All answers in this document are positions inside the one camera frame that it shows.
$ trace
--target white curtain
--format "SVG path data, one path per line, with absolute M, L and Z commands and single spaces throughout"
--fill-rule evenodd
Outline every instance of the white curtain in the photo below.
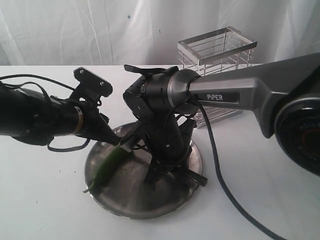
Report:
M 255 63 L 320 52 L 320 0 L 0 0 L 0 65 L 177 64 L 177 41 L 233 26 Z

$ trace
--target white tabletop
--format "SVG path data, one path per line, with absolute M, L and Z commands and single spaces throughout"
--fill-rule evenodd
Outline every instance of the white tabletop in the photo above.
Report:
M 76 66 L 1 66 L 0 76 L 37 74 L 76 87 Z M 139 75 L 122 66 L 88 66 L 113 85 L 100 111 L 110 126 L 135 120 L 122 93 Z M 4 82 L 21 83 L 26 79 Z M 70 91 L 34 80 L 50 95 Z M 221 171 L 231 192 L 258 221 L 288 240 L 320 237 L 320 177 L 291 161 L 275 137 L 266 139 L 251 112 L 212 125 Z M 84 165 L 94 142 L 83 150 L 50 152 L 0 136 L 1 240 L 267 240 L 230 203 L 216 178 L 205 128 L 192 136 L 204 161 L 208 184 L 177 211 L 151 220 L 129 220 L 103 210 L 89 194 Z M 55 147 L 83 143 L 75 136 L 57 137 Z

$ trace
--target gray arm housing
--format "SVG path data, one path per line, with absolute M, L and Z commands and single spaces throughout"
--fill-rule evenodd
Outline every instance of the gray arm housing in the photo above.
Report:
M 320 53 L 315 53 L 201 76 L 189 84 L 188 91 L 203 106 L 253 111 L 263 135 L 270 138 L 277 106 L 319 66 Z

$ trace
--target round metal plate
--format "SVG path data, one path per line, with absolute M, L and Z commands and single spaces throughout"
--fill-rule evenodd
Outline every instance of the round metal plate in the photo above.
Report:
M 114 131 L 118 136 L 124 136 L 132 126 L 129 123 Z M 190 146 L 192 153 L 188 160 L 189 169 L 202 174 L 201 155 L 193 142 Z M 84 169 L 87 186 L 91 184 L 99 165 L 112 149 L 112 145 L 104 142 L 97 142 L 93 146 Z M 182 184 L 169 173 L 152 190 L 143 184 L 152 156 L 144 150 L 135 150 L 131 156 L 99 194 L 91 195 L 100 206 L 115 215 L 129 219 L 157 218 L 179 208 L 198 188 L 197 183 L 188 180 Z

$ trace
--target wire basket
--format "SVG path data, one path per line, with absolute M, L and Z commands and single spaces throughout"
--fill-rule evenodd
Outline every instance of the wire basket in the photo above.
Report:
M 247 68 L 257 41 L 228 26 L 178 42 L 180 68 L 191 69 L 201 76 Z M 210 123 L 242 113 L 240 109 L 204 107 Z M 197 127 L 205 125 L 202 113 L 195 115 Z

